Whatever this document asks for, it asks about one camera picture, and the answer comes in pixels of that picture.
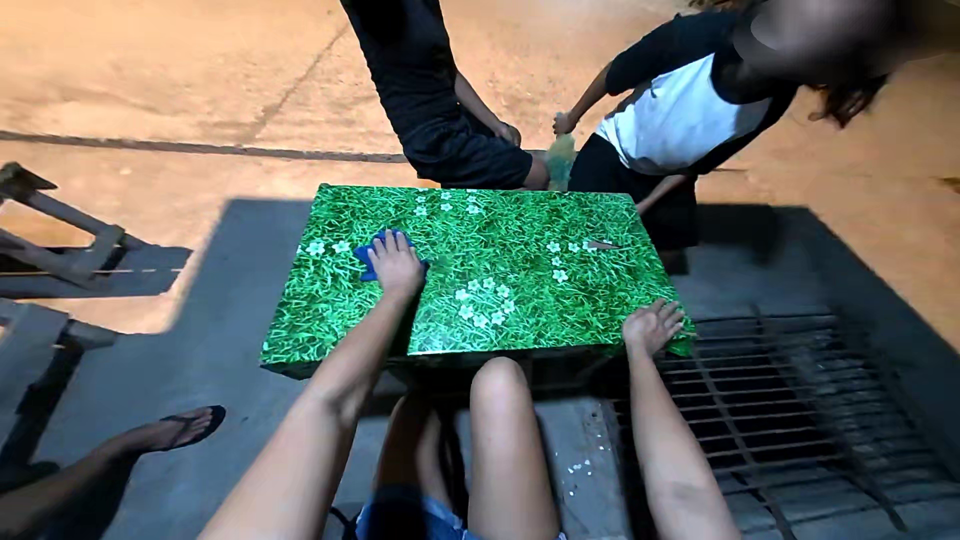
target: white flower print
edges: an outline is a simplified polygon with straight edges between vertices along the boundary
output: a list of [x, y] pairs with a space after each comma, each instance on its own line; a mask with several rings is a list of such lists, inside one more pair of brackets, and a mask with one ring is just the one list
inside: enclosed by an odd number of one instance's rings
[[306, 253], [316, 257], [317, 255], [326, 251], [326, 246], [323, 242], [310, 242], [306, 247]]

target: white shirt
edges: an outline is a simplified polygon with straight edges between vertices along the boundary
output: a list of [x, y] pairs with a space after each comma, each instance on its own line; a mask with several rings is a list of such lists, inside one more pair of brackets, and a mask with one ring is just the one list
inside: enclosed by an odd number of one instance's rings
[[660, 75], [636, 101], [600, 122], [596, 133], [616, 148], [624, 165], [665, 176], [752, 132], [771, 99], [746, 105], [724, 101], [713, 89], [712, 67], [709, 55]]

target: blue cloth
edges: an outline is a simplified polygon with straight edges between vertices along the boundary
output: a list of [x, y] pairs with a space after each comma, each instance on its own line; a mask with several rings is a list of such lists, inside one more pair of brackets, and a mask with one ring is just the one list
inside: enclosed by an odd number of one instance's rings
[[[443, 503], [412, 485], [387, 485], [373, 494], [357, 516], [357, 540], [480, 540]], [[566, 540], [561, 532], [557, 540]]]
[[[407, 244], [409, 244], [409, 245], [411, 245], [411, 246], [415, 246], [415, 245], [416, 245], [416, 244], [413, 243], [413, 240], [410, 239], [410, 236], [408, 236], [407, 233], [405, 233], [405, 232], [403, 232], [403, 231], [394, 231], [394, 238], [396, 238], [396, 236], [397, 236], [398, 234], [403, 234], [404, 236], [407, 237]], [[373, 249], [373, 241], [374, 241], [375, 239], [377, 239], [377, 238], [380, 238], [380, 241], [381, 241], [381, 242], [386, 242], [386, 241], [387, 241], [387, 232], [386, 232], [386, 231], [380, 231], [379, 233], [374, 234], [374, 235], [373, 235], [373, 238], [371, 238], [369, 244], [367, 244], [367, 245], [365, 245], [365, 246], [360, 246], [360, 247], [356, 248], [355, 250], [353, 250], [353, 256], [359, 258], [361, 262], [363, 262], [364, 264], [367, 265], [367, 271], [364, 272], [364, 273], [360, 276], [360, 281], [361, 281], [361, 282], [373, 282], [373, 281], [376, 281], [376, 271], [373, 270], [373, 263], [370, 261], [370, 256], [367, 255], [367, 250]], [[420, 264], [423, 265], [423, 269], [425, 270], [426, 267], [427, 267], [427, 261], [421, 259], [421, 260], [420, 260]]]

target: green grass-print box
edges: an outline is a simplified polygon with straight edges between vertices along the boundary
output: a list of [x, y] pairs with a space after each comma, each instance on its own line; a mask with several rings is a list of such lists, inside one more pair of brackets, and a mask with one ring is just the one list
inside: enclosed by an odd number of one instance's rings
[[[352, 250], [386, 227], [431, 261], [410, 356], [618, 345], [632, 310], [677, 298], [625, 195], [322, 185], [264, 367], [308, 376], [360, 322], [380, 287], [360, 282]], [[686, 337], [669, 345], [681, 355], [688, 347]]]

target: black flip-flop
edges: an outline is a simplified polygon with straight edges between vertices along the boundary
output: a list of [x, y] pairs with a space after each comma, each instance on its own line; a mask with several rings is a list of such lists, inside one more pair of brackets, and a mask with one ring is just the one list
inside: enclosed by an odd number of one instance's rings
[[176, 414], [172, 414], [172, 415], [170, 415], [170, 416], [165, 416], [165, 417], [161, 418], [161, 419], [159, 420], [160, 422], [164, 422], [164, 421], [168, 421], [168, 420], [169, 420], [169, 421], [172, 421], [172, 422], [180, 422], [181, 424], [183, 424], [183, 426], [180, 428], [179, 431], [177, 431], [177, 434], [174, 435], [174, 436], [170, 439], [170, 446], [168, 446], [168, 447], [166, 447], [166, 448], [162, 448], [162, 449], [160, 449], [160, 451], [161, 451], [161, 452], [168, 452], [168, 451], [174, 450], [174, 449], [176, 449], [176, 448], [183, 448], [184, 446], [190, 446], [190, 445], [192, 445], [192, 444], [197, 444], [197, 443], [199, 443], [200, 441], [206, 439], [208, 436], [210, 436], [210, 434], [211, 434], [212, 432], [216, 431], [217, 428], [219, 428], [220, 425], [223, 424], [224, 418], [227, 417], [227, 410], [226, 410], [225, 408], [223, 408], [221, 405], [211, 405], [211, 406], [209, 406], [209, 407], [207, 407], [207, 408], [210, 409], [210, 414], [212, 415], [212, 418], [210, 419], [210, 424], [209, 424], [203, 431], [201, 431], [196, 437], [194, 437], [194, 438], [192, 438], [192, 439], [190, 439], [190, 440], [188, 440], [188, 441], [186, 441], [185, 443], [182, 443], [182, 444], [175, 444], [175, 443], [177, 442], [177, 439], [179, 439], [181, 435], [183, 435], [187, 430], [190, 429], [190, 426], [191, 426], [194, 422], [196, 422], [197, 419], [196, 419], [196, 418], [187, 418], [187, 417], [184, 417], [184, 416], [178, 416], [178, 415], [176, 415]]

